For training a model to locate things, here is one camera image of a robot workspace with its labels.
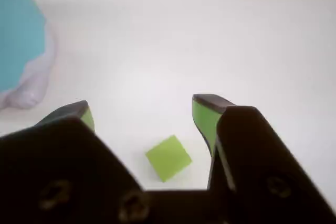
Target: small cube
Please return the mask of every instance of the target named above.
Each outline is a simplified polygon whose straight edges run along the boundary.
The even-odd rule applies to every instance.
[[[146,156],[163,182],[192,162],[190,156],[174,135],[150,149]]]

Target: white table surface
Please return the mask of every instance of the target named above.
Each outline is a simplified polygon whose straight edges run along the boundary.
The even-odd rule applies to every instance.
[[[193,93],[254,105],[336,206],[336,0],[36,0],[57,36],[44,101],[0,133],[89,102],[97,134],[146,189],[205,188]],[[192,165],[160,182],[145,151],[176,134]]]

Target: green rubber pad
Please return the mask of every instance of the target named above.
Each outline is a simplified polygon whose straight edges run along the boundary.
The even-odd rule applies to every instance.
[[[192,160],[176,136],[150,149],[146,156],[163,182],[188,166]]]
[[[86,112],[82,115],[82,117],[80,118],[83,123],[85,123],[92,131],[95,131],[95,123],[93,121],[93,117],[90,111],[90,108],[88,108],[86,110]]]
[[[216,127],[222,114],[193,101],[193,118],[198,129],[201,131],[209,144],[210,152],[214,151],[216,143]]]

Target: screw hole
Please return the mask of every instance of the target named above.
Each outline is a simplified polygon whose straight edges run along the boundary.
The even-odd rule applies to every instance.
[[[42,211],[50,211],[70,200],[71,183],[68,180],[51,181],[40,193],[38,203]]]

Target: white floor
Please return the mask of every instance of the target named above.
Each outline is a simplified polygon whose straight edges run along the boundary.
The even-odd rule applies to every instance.
[[[58,58],[44,101],[0,133],[86,99],[98,135],[144,188],[205,188],[193,93],[254,105],[336,207],[336,0],[36,0]],[[193,164],[167,183],[144,152],[176,134]]]

